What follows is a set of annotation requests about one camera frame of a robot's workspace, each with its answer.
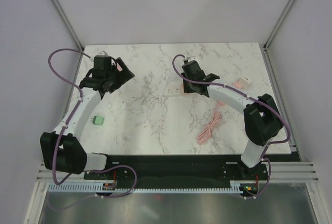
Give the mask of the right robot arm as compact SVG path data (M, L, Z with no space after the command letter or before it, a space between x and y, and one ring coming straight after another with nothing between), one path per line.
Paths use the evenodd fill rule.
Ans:
M256 165L262 160L271 141L284 127L276 103L269 94L252 97L240 89L222 83L215 74L205 74L197 61L182 65L186 93L197 93L224 102L244 117L247 144L238 165L238 174L250 179L256 174Z

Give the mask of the white triangular power strip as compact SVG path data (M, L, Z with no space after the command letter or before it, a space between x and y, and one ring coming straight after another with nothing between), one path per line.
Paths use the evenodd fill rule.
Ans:
M169 84L164 91L165 97L177 97L184 94L183 84Z

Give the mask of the green charger plug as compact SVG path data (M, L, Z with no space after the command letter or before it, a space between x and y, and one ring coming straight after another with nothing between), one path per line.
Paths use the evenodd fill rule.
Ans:
M96 115L92 118L92 123L94 125L102 126L104 124L105 118L103 116Z

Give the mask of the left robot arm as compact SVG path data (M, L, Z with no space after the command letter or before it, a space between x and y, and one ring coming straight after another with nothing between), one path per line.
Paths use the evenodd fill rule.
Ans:
M102 179L112 177L114 167L106 162L106 155L85 152L80 139L92 112L103 97L113 93L132 78L134 74L121 58L114 59L107 55L94 57L93 68L78 86L79 95L74 106L52 132L45 132L40 137L47 169L70 174L95 170Z

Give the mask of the white wall charger plug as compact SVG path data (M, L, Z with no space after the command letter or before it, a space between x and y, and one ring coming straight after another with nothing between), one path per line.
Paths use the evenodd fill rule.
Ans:
M238 80L238 83L241 86L241 88L248 89L252 84L252 80L249 77L241 77Z

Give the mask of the pink power strip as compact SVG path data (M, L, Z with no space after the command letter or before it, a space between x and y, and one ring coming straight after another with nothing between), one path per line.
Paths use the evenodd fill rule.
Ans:
M238 80L237 80L236 82L233 83L233 86L236 87L236 88L238 88L238 89L243 89L243 88L241 88L241 86L239 85ZM217 101L217 105L223 107L223 106L225 106L226 104L225 104L224 102Z

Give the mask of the peach cube socket adapter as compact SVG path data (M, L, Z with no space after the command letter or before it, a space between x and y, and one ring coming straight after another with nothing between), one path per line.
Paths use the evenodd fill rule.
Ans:
M186 87L183 83L181 84L181 94L182 95L188 95L188 93L186 92Z

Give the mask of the pink cube socket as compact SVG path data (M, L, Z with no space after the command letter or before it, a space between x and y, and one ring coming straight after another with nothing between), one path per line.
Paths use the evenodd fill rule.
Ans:
M120 64L119 63L117 63L117 69L118 69L118 71L122 71L122 67L120 66Z

